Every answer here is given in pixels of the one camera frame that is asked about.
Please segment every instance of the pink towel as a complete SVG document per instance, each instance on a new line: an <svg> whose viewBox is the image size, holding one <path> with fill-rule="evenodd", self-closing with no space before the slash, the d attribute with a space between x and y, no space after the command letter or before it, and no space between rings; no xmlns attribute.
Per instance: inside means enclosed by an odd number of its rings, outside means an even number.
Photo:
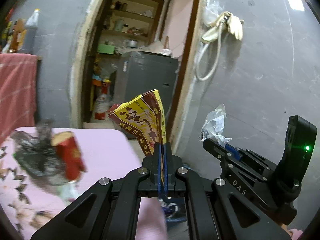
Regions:
<svg viewBox="0 0 320 240"><path fill-rule="evenodd" d="M0 144L22 126L34 126L37 56L0 54Z"/></svg>

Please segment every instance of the green container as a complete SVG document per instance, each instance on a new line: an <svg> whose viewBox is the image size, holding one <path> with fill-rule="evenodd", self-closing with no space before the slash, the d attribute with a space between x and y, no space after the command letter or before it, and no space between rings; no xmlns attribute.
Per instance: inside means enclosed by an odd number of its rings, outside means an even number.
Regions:
<svg viewBox="0 0 320 240"><path fill-rule="evenodd" d="M115 48L116 46L99 44L97 52L104 53L104 54L114 54Z"/></svg>

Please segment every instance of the pink table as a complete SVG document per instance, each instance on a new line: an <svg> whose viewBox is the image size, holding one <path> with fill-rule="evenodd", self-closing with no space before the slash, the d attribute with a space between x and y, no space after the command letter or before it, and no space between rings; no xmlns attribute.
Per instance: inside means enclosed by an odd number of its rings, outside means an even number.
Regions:
<svg viewBox="0 0 320 240"><path fill-rule="evenodd" d="M35 133L33 127L17 130ZM117 130L53 129L54 133L62 131L75 133L87 167L87 173L83 173L78 183L79 194L100 178L116 180L141 166L128 140ZM0 151L0 176L4 177L0 179L0 204L15 228L29 240L37 228L65 208L66 202L57 193L57 187L39 185L19 167L12 157L12 139L7 138L3 146L7 148ZM141 199L136 239L167 239L165 217L156 198Z"/></svg>

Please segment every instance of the pot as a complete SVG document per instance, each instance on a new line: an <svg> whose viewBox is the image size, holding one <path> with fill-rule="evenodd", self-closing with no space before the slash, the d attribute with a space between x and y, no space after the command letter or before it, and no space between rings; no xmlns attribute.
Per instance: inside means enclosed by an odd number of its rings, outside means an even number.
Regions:
<svg viewBox="0 0 320 240"><path fill-rule="evenodd" d="M137 40L128 40L127 41L127 47L129 48L137 48L138 47L138 41Z"/></svg>

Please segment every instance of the white hose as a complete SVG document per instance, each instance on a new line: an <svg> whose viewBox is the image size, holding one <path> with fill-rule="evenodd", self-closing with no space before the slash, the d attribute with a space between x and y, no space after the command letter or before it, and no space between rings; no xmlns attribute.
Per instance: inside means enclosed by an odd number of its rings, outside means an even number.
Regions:
<svg viewBox="0 0 320 240"><path fill-rule="evenodd" d="M218 46L217 46L217 56L216 56L216 59L214 61L214 64L212 66L212 68L210 69L209 73L204 76L204 77L200 77L200 74L199 74L199 66L200 66L200 61L202 59L202 56L203 54L206 52L207 48L209 47L209 43L206 43L204 45L204 48L202 49L202 51L200 52L200 55L199 55L199 58L198 58L198 61L197 61L197 64L196 64L196 78L199 80L199 81L205 81L207 80L208 78L210 78L212 76L212 74L214 73L214 71L216 70L216 67L218 65L218 62L219 62L219 57L220 57L220 50L221 50L221 34L222 34L222 27L223 27L223 22L220 22L219 24L219 29L218 29Z"/></svg>

